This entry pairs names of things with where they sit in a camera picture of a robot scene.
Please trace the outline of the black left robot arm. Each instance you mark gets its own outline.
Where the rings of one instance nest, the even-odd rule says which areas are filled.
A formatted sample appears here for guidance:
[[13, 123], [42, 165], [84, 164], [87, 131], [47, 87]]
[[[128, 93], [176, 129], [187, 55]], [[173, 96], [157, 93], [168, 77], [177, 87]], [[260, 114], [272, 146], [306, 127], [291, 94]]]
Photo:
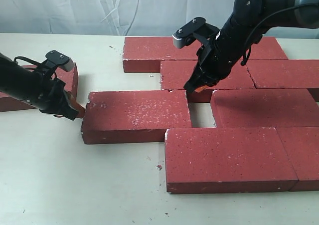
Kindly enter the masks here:
[[73, 60], [51, 50], [41, 63], [24, 56], [13, 60], [0, 55], [0, 91], [41, 113], [69, 120], [83, 118], [85, 109], [67, 92], [65, 82], [57, 77], [56, 69], [70, 72], [75, 68]]

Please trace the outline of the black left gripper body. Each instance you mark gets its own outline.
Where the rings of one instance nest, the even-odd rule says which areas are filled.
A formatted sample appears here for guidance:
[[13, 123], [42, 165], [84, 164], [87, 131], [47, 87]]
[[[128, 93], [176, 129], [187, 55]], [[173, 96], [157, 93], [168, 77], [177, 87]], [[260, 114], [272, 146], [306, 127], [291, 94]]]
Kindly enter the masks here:
[[71, 99], [64, 90], [65, 83], [58, 78], [45, 80], [37, 96], [40, 112], [75, 120], [78, 111], [71, 105]]

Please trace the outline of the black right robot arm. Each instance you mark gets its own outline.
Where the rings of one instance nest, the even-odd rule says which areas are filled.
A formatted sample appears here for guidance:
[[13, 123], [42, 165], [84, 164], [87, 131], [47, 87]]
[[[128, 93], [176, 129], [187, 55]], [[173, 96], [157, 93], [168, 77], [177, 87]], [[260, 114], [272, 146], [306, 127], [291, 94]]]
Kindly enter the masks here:
[[222, 28], [196, 17], [173, 36], [177, 48], [198, 40], [197, 64], [184, 89], [201, 92], [228, 77], [237, 61], [246, 65], [253, 44], [274, 27], [317, 29], [319, 0], [235, 0]]

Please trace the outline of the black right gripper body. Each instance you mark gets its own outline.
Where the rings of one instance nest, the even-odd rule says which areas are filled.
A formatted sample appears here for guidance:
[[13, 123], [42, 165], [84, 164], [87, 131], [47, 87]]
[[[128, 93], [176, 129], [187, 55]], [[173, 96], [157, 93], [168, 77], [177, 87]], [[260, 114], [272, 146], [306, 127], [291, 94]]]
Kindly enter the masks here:
[[197, 64], [184, 89], [194, 93], [201, 86], [213, 87], [228, 77], [233, 66], [239, 60], [239, 49], [231, 44], [218, 47], [214, 42], [199, 50]]

